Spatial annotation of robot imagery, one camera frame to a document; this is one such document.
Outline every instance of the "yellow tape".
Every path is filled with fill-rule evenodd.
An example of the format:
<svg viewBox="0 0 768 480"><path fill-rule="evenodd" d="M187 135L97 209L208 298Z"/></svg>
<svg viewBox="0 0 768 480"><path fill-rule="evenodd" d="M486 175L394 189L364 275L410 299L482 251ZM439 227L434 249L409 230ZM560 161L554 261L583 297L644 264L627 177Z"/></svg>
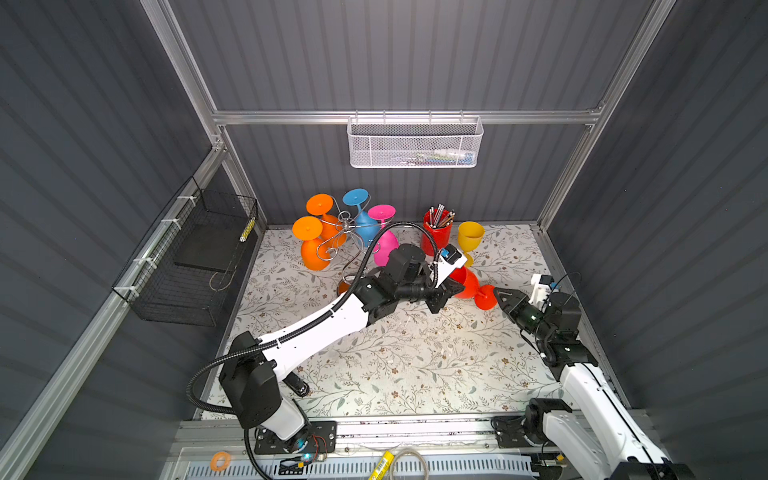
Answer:
<svg viewBox="0 0 768 480"><path fill-rule="evenodd" d="M253 230L253 226L256 225L256 218L250 219L250 222L245 226L245 230L243 230L243 234L240 235L240 241L244 242L248 240L248 235L250 235L251 230Z"/></svg>
<svg viewBox="0 0 768 480"><path fill-rule="evenodd" d="M368 478L368 480L382 480L384 478L384 475L386 475L386 471L389 470L389 467L392 466L392 460L395 459L395 456L389 452L384 452L384 456L382 456L381 460L379 460L379 464L376 465L376 468L373 469L373 473Z"/></svg>

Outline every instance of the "red pencil cup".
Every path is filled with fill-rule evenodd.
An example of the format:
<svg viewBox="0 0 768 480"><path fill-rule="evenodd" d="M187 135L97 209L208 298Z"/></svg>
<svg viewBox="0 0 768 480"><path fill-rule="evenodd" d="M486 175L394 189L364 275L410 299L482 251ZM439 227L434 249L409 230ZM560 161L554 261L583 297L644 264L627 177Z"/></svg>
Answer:
<svg viewBox="0 0 768 480"><path fill-rule="evenodd" d="M446 218L447 216L448 212L443 212L440 220ZM437 247L440 250L444 249L445 246L448 245L448 239L451 236L452 227L453 224L438 229L432 228L429 226L429 212L424 214L424 229L432 234L432 238L435 239L435 243L437 243ZM429 238L427 238L427 236L424 234L422 234L422 250L424 250L424 253L427 254L427 257L435 256L435 252L432 251L432 243L429 242Z"/></svg>

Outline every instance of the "black metal bracket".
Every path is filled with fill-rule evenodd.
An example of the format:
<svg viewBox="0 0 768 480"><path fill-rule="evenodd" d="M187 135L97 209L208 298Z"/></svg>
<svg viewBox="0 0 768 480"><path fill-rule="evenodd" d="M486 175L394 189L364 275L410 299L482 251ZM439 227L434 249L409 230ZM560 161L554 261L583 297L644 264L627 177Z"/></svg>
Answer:
<svg viewBox="0 0 768 480"><path fill-rule="evenodd" d="M336 422L311 422L309 427L310 436L306 445L300 452L294 453L311 453L314 455L316 448L318 453L332 453L336 450ZM274 432L259 427L256 429L256 444L253 447L253 453L256 455L275 455L290 453L290 449Z"/></svg>
<svg viewBox="0 0 768 480"><path fill-rule="evenodd" d="M283 383L288 385L288 388L293 390L293 393L296 393L302 398L310 393L310 386L294 372L290 372L288 376L283 379Z"/></svg>
<svg viewBox="0 0 768 480"><path fill-rule="evenodd" d="M491 427L500 449L536 446L525 433L525 415L504 415L491 418Z"/></svg>

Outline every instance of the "floor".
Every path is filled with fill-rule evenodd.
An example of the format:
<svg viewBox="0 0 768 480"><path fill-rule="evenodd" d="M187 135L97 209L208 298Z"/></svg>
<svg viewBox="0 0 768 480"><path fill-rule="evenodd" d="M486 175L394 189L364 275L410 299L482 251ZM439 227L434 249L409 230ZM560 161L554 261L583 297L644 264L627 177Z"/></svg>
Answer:
<svg viewBox="0 0 768 480"><path fill-rule="evenodd" d="M415 230L396 235L400 243L419 244ZM299 248L290 230L266 232L230 340L246 330L257 337L283 328L335 296L344 262L336 258L312 272L301 264ZM473 254L481 285L530 292L531 275L548 273L527 225L486 227ZM484 312L473 300L450 299L439 315L423 303L402 303L390 317L310 357L298 373L312 389L298 400L309 417L519 411L532 396L563 396L499 308ZM208 401L229 405L218 382Z"/></svg>

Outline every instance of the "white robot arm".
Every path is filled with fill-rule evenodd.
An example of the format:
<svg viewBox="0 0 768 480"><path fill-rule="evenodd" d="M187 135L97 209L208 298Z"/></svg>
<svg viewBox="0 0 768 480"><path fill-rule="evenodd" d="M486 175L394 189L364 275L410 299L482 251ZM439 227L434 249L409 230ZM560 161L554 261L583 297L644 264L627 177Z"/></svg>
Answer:
<svg viewBox="0 0 768 480"><path fill-rule="evenodd" d="M224 363L219 381L244 429L262 426L274 432L289 452L300 450L310 435L310 424L295 402L280 394L277 382L285 382L304 396L309 387L293 370L338 339L371 325L394 312L403 300L423 300L437 313L448 298L463 291L447 280L466 261L452 245L427 264L424 252L403 244L389 254L383 269L362 277L350 287L351 294L277 332L254 339L246 332L235 338L230 352L258 349Z"/></svg>
<svg viewBox="0 0 768 480"><path fill-rule="evenodd" d="M597 360L578 340L578 300L553 293L549 275L534 275L531 285L530 297L520 290L495 289L494 294L502 311L536 337L542 361L581 408L598 441L559 399L529 402L526 435L556 444L584 480L694 478L687 466L672 463L637 426L611 390Z"/></svg>

